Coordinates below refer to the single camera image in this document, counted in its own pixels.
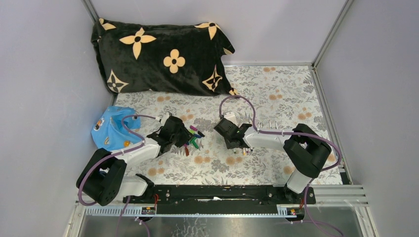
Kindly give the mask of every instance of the gray wall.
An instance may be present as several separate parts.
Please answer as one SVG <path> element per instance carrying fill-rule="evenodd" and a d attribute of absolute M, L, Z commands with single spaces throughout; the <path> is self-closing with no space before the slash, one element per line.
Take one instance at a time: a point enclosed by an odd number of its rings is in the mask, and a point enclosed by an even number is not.
<path fill-rule="evenodd" d="M 62 236 L 110 104 L 80 0 L 0 1 L 0 236 Z"/>
<path fill-rule="evenodd" d="M 320 80 L 382 237 L 417 236 L 419 1 L 355 1 Z"/>
<path fill-rule="evenodd" d="M 99 16 L 144 25 L 214 21 L 237 63 L 312 62 L 345 0 L 92 0 Z"/>

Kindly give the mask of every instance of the green marker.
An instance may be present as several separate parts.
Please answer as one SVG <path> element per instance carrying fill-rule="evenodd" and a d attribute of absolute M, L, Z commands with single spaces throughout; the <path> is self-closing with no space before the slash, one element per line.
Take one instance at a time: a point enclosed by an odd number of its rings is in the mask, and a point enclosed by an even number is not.
<path fill-rule="evenodd" d="M 193 141 L 193 142 L 192 142 L 192 145 L 194 145 L 194 147 L 195 147 L 196 149 L 199 149 L 199 146 L 195 143 L 195 141 Z"/>

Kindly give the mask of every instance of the black pillow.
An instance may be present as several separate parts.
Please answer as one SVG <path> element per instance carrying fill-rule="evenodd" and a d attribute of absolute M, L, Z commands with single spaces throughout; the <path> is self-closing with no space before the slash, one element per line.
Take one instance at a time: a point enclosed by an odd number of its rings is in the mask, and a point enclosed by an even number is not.
<path fill-rule="evenodd" d="M 221 62 L 234 48 L 215 23 L 145 26 L 100 18 L 91 42 L 110 92 L 237 94 Z"/>

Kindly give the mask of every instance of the floral mat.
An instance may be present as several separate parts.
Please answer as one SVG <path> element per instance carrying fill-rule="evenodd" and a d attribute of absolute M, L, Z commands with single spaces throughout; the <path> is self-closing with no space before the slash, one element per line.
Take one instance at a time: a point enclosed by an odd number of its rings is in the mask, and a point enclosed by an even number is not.
<path fill-rule="evenodd" d="M 325 120 L 307 66 L 226 67 L 232 87 L 248 98 L 256 109 L 260 128 L 292 129 L 298 123 L 310 126 L 329 138 Z M 295 167 L 285 152 L 255 148 L 248 155 L 227 150 L 223 138 L 213 129 L 219 121 L 218 108 L 226 95 L 198 97 L 166 92 L 121 93 L 115 105 L 132 107 L 139 114 L 162 116 L 171 112 L 185 125 L 194 125 L 205 137 L 197 139 L 200 149 L 172 147 L 162 156 L 147 160 L 127 171 L 144 174 L 156 184 L 283 185 Z M 244 100 L 227 100 L 223 112 L 233 111 L 237 122 L 249 123 L 252 111 Z M 155 120 L 142 119 L 141 134 L 156 131 Z M 329 156 L 325 166 L 336 161 Z M 342 184 L 338 168 L 322 172 L 313 184 Z"/>

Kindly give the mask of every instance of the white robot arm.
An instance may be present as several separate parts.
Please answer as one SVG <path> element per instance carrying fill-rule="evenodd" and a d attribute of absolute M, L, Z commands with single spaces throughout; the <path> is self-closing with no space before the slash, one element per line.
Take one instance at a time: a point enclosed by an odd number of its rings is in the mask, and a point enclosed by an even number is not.
<path fill-rule="evenodd" d="M 291 131 L 264 129 L 262 132 L 251 124 L 238 127 L 234 113 L 226 112 L 215 130 L 224 137 L 228 149 L 263 147 L 286 152 L 296 167 L 287 181 L 287 188 L 296 194 L 302 193 L 310 180 L 318 177 L 332 151 L 328 144 L 317 139 L 283 135 L 293 131 L 316 135 L 305 124 L 298 124 Z"/>
<path fill-rule="evenodd" d="M 147 135 L 144 141 L 137 144 L 111 152 L 103 148 L 98 149 L 78 178 L 76 187 L 80 187 L 85 175 L 101 159 L 110 154 L 122 153 L 101 163 L 87 178 L 82 190 L 102 206 L 109 204 L 115 198 L 142 196 L 150 181 L 144 176 L 124 176 L 125 171 L 145 160 L 168 152 L 172 145 L 181 147 L 193 137 L 182 120 L 170 113 L 160 119 L 160 123 L 163 126 L 158 131 Z M 141 143 L 145 143 L 144 146 L 135 149 Z"/>

